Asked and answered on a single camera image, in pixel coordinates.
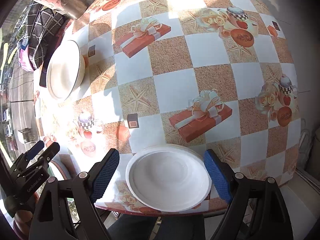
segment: person's leg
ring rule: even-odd
[[[205,240],[203,215],[164,217],[154,240]]]
[[[122,214],[109,228],[113,240],[149,240],[157,217]]]

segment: printed gift box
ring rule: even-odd
[[[130,58],[170,31],[170,26],[153,17],[142,19],[141,23],[131,27],[130,33],[116,41],[116,45]]]
[[[216,90],[202,90],[190,108],[170,117],[169,122],[188,143],[231,114],[232,109],[220,101]]]

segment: white ribbon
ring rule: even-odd
[[[124,41],[120,45],[120,48],[123,49],[133,40],[143,38],[145,35],[153,35],[155,40],[159,39],[161,37],[161,34],[157,32],[157,30],[159,30],[161,26],[162,23],[159,23],[158,20],[153,17],[141,19],[140,23],[131,26],[131,32],[133,33],[133,36]]]
[[[202,90],[200,92],[200,97],[195,98],[193,101],[193,106],[188,108],[192,111],[192,115],[178,123],[175,124],[175,129],[180,129],[191,123],[193,120],[197,120],[203,116],[208,116],[209,118],[214,118],[216,120],[216,125],[221,123],[221,116],[218,114],[224,107],[224,103],[220,101],[220,97],[216,90]]]

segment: white bowl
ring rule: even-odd
[[[125,178],[139,201],[165,212],[190,209],[201,203],[211,189],[202,158],[174,144],[149,147],[135,154]]]
[[[47,88],[52,98],[65,101],[84,77],[85,63],[75,41],[62,43],[53,53],[47,70]]]

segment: plaid cloth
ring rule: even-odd
[[[31,69],[39,68],[47,52],[47,47],[52,38],[56,35],[67,18],[53,10],[44,7],[40,3],[31,2],[27,12],[26,33],[18,43],[18,55],[20,51],[28,50],[28,58],[30,64],[19,59],[19,65],[25,68],[25,65],[30,65]]]

